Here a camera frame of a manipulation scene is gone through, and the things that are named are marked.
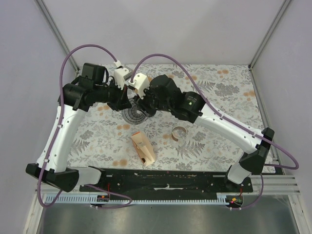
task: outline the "floral tablecloth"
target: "floral tablecloth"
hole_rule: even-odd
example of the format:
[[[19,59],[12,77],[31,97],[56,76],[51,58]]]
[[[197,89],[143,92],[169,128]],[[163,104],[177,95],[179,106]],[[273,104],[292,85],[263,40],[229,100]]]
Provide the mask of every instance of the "floral tablecloth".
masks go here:
[[[110,73],[114,67],[106,66]],[[250,73],[247,66],[185,65],[203,93],[215,106],[240,121],[263,129]],[[195,91],[183,71],[175,65],[144,64],[139,71],[149,78],[166,74],[182,91]],[[188,129],[186,143],[172,144],[172,125]],[[144,167],[130,136],[143,132],[154,146],[156,161]],[[72,167],[160,169],[187,171],[227,171],[241,156],[242,150],[229,140],[200,126],[157,112],[140,125],[127,124],[121,112],[106,104],[93,105],[76,133],[68,158]],[[272,163],[271,155],[267,163]],[[263,172],[274,172],[265,167]]]

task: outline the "table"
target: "table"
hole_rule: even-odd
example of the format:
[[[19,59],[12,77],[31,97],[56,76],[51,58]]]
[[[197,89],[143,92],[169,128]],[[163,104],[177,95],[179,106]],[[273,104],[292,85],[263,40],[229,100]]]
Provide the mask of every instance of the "table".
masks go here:
[[[247,66],[184,65],[205,96],[220,110],[255,128],[263,129],[255,92]],[[106,65],[110,74],[114,67]],[[182,91],[195,91],[186,75],[173,64],[144,64],[139,71],[154,78],[166,74]],[[188,129],[186,144],[171,144],[172,125]],[[156,162],[144,167],[130,136],[143,132],[154,146]],[[241,156],[242,150],[229,140],[200,126],[180,121],[167,112],[157,114],[140,125],[127,124],[121,112],[96,103],[82,121],[68,157],[71,167],[227,171]],[[272,163],[268,155],[266,163]],[[263,172],[274,173],[273,167]]]

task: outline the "purple cable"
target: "purple cable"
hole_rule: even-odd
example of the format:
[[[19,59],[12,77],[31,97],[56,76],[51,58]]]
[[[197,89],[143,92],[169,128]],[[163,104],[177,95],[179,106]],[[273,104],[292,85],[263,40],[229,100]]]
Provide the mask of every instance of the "purple cable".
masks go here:
[[[66,56],[66,58],[63,61],[63,64],[61,66],[60,73],[59,73],[60,115],[59,115],[59,119],[58,119],[58,125],[62,124],[62,120],[63,120],[63,116],[64,116],[63,73],[64,73],[65,64],[74,52],[76,52],[77,50],[80,50],[82,48],[85,48],[85,47],[96,47],[96,48],[102,49],[105,52],[107,52],[113,58],[113,60],[115,62],[117,61],[115,56],[110,51],[108,51],[107,49],[105,49],[102,46],[94,45],[94,44],[81,45],[81,46],[78,46],[75,49],[73,49],[71,52],[69,52],[69,54]],[[45,158],[44,158],[45,160],[49,159],[50,152],[52,150],[53,144],[57,138],[58,133],[59,133],[59,127],[56,128],[56,130],[53,134],[51,143],[50,143],[48,150],[47,150],[47,154],[45,155]],[[37,184],[37,197],[38,197],[38,201],[39,201],[40,205],[42,207],[48,208],[48,207],[51,207],[56,202],[56,200],[58,199],[62,190],[59,191],[59,193],[56,195],[56,197],[54,198],[54,200],[50,204],[48,204],[48,205],[44,204],[44,202],[42,201],[42,198],[41,198],[41,181],[42,181],[42,176],[43,176],[43,172],[46,168],[46,165],[47,165],[47,162],[44,162],[42,165],[42,169],[40,171],[40,174],[39,174],[38,184]]]
[[[260,200],[260,198],[262,197],[262,194],[263,194],[263,188],[264,188],[264,181],[263,181],[263,176],[262,174],[260,174],[260,177],[261,177],[261,190],[259,192],[259,195],[258,197],[256,198],[256,200],[252,203],[250,203],[249,205],[247,206],[244,206],[244,207],[240,207],[240,208],[232,208],[231,210],[235,210],[235,211],[241,211],[241,210],[244,210],[244,209],[248,209],[252,206],[254,206],[255,204],[258,203],[258,201]]]
[[[193,80],[193,78],[191,77],[191,75],[188,73],[188,71],[182,66],[181,63],[179,63],[177,60],[175,60],[173,57],[170,57],[168,55],[164,55],[164,54],[152,54],[152,55],[148,55],[146,57],[144,57],[138,64],[137,66],[135,67],[135,69],[133,70],[133,74],[131,76],[131,79],[130,81],[133,82],[133,79],[136,75],[136,72],[139,68],[139,66],[147,59],[151,58],[151,57],[164,57],[164,58],[167,58],[167,59],[170,59],[171,61],[173,61],[176,65],[178,65],[183,72],[185,72],[185,74],[187,75],[187,77],[190,79],[190,81],[192,82],[193,86],[195,87],[195,89],[198,91],[198,93],[200,94],[200,96],[205,100],[205,102],[207,103],[207,105],[213,110],[213,112],[215,112],[219,117],[222,116],[222,114],[215,109],[214,106],[212,106],[210,104],[210,102],[206,99],[206,97],[204,96],[204,94],[202,93],[202,91],[200,90],[200,88],[196,85],[195,81]],[[236,123],[235,121],[223,116],[223,119],[225,119],[226,121],[232,123],[233,125],[239,127],[240,129],[246,131],[247,133],[251,134],[251,135],[254,135],[254,132],[249,130],[248,128],[245,128],[244,126],[241,126],[239,123]],[[255,134],[255,137],[269,143],[270,145],[278,148],[280,151],[282,151],[284,154],[286,154],[294,163],[295,163],[295,166],[294,167],[291,167],[291,166],[284,166],[284,165],[277,165],[277,164],[264,164],[265,166],[270,166],[270,167],[279,167],[279,168],[285,168],[285,169],[292,169],[292,170],[297,170],[299,168],[299,163],[297,162],[297,160],[291,155],[291,153],[289,153],[287,150],[285,150],[283,147],[275,144],[274,142],[258,135],[258,134]]]
[[[88,186],[88,187],[90,187],[90,188],[99,190],[99,191],[101,191],[101,192],[104,192],[104,193],[107,193],[107,194],[110,194],[110,195],[115,195],[115,196],[124,197],[124,198],[126,198],[126,199],[129,200],[129,202],[126,203],[126,204],[122,204],[122,205],[118,205],[118,206],[111,206],[111,207],[97,207],[98,209],[101,209],[101,210],[108,210],[108,209],[122,208],[122,207],[129,206],[129,205],[131,204],[131,202],[132,202],[132,199],[131,199],[130,197],[126,196],[126,195],[112,193],[112,192],[106,191],[106,190],[104,190],[104,189],[100,189],[100,188],[98,188],[98,187],[96,187],[96,186],[94,186],[94,185],[92,185],[92,184],[86,184],[85,186]]]

